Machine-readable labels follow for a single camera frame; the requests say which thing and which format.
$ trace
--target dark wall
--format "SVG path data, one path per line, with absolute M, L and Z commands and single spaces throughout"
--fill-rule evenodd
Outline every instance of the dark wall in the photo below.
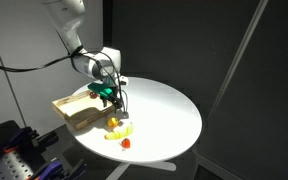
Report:
M 122 73 L 164 82 L 207 116 L 258 0 L 113 1 Z
M 245 179 L 288 179 L 288 1 L 270 1 L 199 153 Z

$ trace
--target white robotic arm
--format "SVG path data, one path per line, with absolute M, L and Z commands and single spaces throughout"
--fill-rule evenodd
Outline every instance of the white robotic arm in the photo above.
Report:
M 73 68 L 89 76 L 91 81 L 102 80 L 106 86 L 115 88 L 114 96 L 117 97 L 120 85 L 128 83 L 126 77 L 118 74 L 121 68 L 120 51 L 104 47 L 101 52 L 92 54 L 83 48 L 76 31 L 84 20 L 83 0 L 41 1 L 66 48 L 72 54 Z

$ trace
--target wooden board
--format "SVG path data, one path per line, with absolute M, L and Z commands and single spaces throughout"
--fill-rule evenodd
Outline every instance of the wooden board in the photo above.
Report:
M 103 107 L 103 101 L 99 96 L 91 99 L 90 92 L 87 90 L 52 102 L 54 110 L 75 130 L 82 129 L 114 110 L 110 102 Z

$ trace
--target yellow object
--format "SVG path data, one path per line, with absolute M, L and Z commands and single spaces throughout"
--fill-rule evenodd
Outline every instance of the yellow object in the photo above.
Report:
M 115 118 L 115 117 L 111 117 L 107 120 L 107 123 L 106 125 L 109 127 L 109 128 L 115 128 L 116 126 L 118 126 L 118 119 Z
M 105 134 L 105 139 L 108 139 L 108 140 L 121 139 L 121 138 L 124 138 L 124 137 L 132 134 L 132 132 L 133 132 L 133 124 L 130 124 L 125 129 Z

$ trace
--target round white table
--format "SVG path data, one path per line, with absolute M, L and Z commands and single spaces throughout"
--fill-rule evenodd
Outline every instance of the round white table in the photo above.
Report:
M 107 178 L 118 179 L 130 164 L 164 170 L 176 170 L 173 163 L 164 162 L 188 150 L 198 139 L 202 121 L 196 106 L 181 92 L 160 82 L 129 77 L 129 84 L 122 86 L 128 95 L 129 119 L 121 120 L 125 128 L 133 123 L 134 131 L 127 138 L 131 148 L 123 150 L 121 140 L 106 140 L 105 121 L 109 114 L 82 130 L 71 134 L 90 151 L 116 160 L 121 164 Z M 74 94 L 87 90 L 87 85 Z

